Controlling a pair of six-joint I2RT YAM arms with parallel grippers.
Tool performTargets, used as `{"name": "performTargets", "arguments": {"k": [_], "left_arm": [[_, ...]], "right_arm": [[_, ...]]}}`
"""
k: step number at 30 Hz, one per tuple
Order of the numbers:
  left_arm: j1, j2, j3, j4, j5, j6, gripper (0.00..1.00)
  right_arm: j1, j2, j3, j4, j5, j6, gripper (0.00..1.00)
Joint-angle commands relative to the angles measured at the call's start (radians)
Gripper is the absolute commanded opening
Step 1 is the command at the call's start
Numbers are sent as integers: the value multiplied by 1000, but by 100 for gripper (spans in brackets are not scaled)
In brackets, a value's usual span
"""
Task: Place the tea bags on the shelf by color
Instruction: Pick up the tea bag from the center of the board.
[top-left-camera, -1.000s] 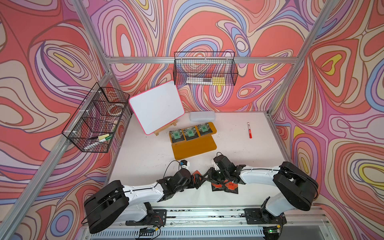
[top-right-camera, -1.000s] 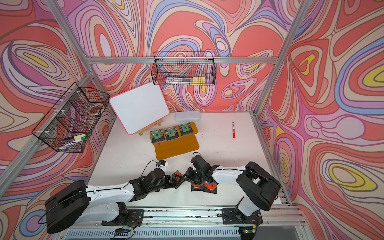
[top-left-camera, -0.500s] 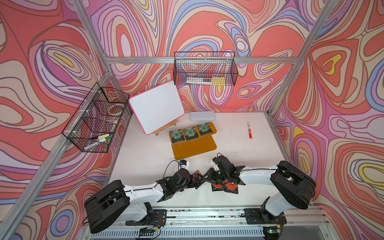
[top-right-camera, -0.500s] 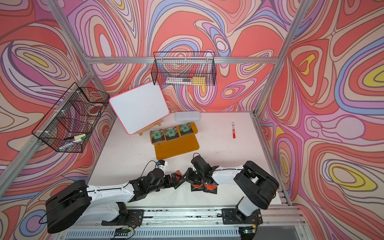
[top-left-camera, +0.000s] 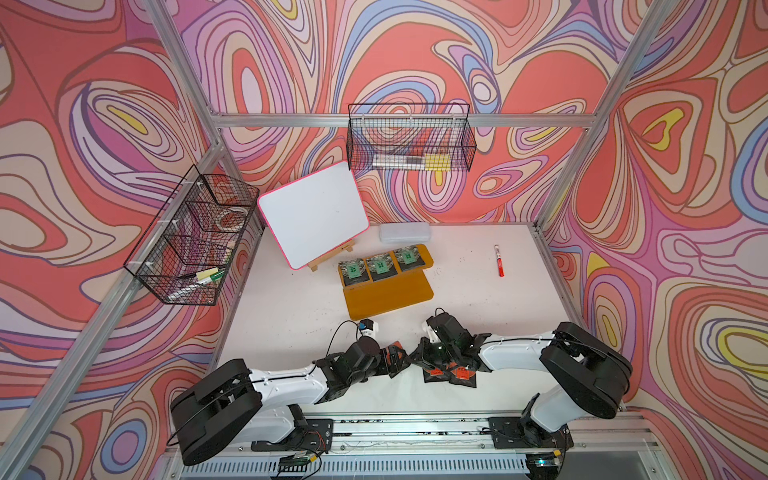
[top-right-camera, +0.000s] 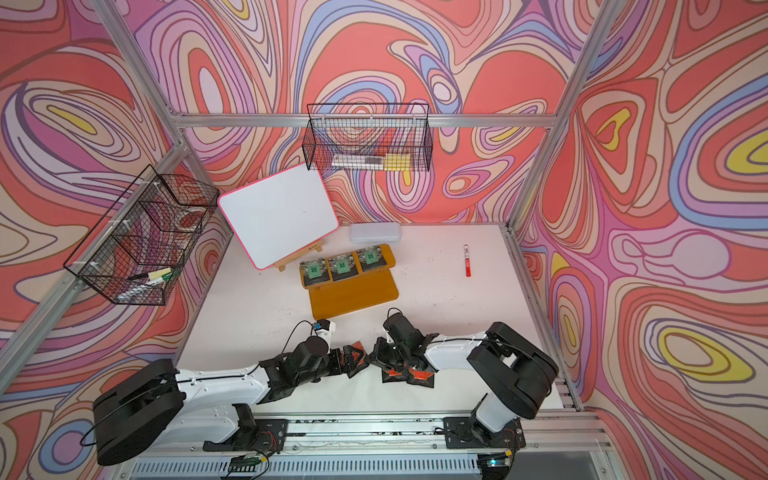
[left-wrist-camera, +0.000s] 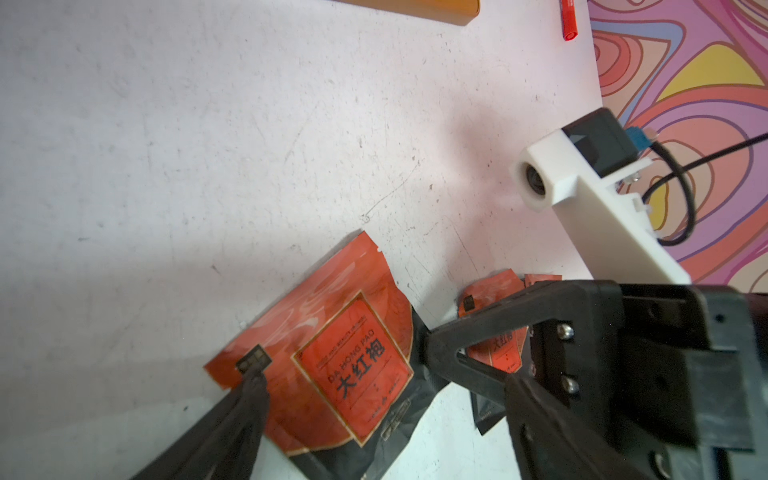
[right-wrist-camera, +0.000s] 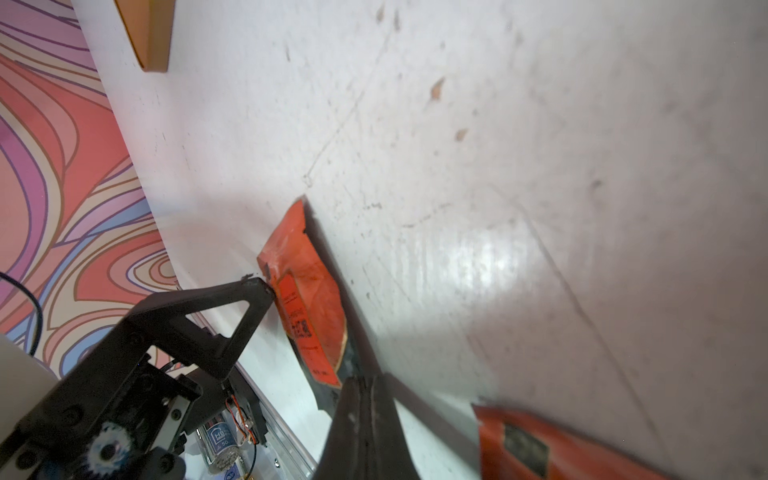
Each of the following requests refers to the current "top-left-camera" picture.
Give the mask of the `green tea bag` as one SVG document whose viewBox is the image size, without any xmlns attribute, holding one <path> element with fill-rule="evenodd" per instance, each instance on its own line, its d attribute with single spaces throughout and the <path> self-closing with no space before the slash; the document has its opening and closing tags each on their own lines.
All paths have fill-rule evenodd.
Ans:
<svg viewBox="0 0 768 480">
<path fill-rule="evenodd" d="M 370 281 L 366 261 L 362 258 L 340 262 L 338 268 L 345 287 Z"/>
<path fill-rule="evenodd" d="M 426 266 L 426 262 L 417 245 L 402 247 L 394 250 L 393 253 L 401 272 L 407 272 Z"/>
<path fill-rule="evenodd" d="M 388 252 L 367 258 L 366 266 L 373 282 L 394 277 L 398 273 L 394 260 Z"/>
</svg>

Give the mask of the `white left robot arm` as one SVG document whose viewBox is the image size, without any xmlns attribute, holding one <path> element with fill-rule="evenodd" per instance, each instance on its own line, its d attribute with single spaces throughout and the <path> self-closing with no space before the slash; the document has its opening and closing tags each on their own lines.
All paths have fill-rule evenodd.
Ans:
<svg viewBox="0 0 768 480">
<path fill-rule="evenodd" d="M 392 378 L 408 366 L 405 357 L 398 343 L 382 347 L 364 335 L 302 369 L 264 371 L 229 360 L 171 402 L 171 438 L 186 466 L 232 443 L 278 444 L 299 428 L 301 406 L 334 401 L 374 376 Z"/>
</svg>

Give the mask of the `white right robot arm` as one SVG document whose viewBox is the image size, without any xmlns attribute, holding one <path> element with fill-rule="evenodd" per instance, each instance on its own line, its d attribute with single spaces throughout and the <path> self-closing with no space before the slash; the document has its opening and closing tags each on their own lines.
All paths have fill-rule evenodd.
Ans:
<svg viewBox="0 0 768 480">
<path fill-rule="evenodd" d="M 558 447 L 567 424 L 585 416 L 613 419 L 629 391 L 631 362 L 572 322 L 529 336 L 472 334 L 442 311 L 424 323 L 426 335 L 409 354 L 427 382 L 474 387 L 478 373 L 529 370 L 548 373 L 555 385 L 537 393 L 511 426 L 488 429 L 498 439 L 531 448 Z"/>
</svg>

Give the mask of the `red tea bag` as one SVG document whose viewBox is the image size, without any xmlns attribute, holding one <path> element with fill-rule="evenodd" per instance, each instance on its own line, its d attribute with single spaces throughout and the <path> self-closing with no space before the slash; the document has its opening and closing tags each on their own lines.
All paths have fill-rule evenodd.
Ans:
<svg viewBox="0 0 768 480">
<path fill-rule="evenodd" d="M 453 385 L 476 388 L 476 371 L 467 370 L 464 367 L 456 367 L 450 372 L 449 382 Z"/>
<path fill-rule="evenodd" d="M 440 369 L 424 369 L 423 380 L 425 383 L 449 382 L 450 375 Z"/>
<path fill-rule="evenodd" d="M 394 378 L 411 365 L 407 351 L 399 341 L 396 341 L 383 350 L 384 367 L 386 375 Z"/>
</svg>

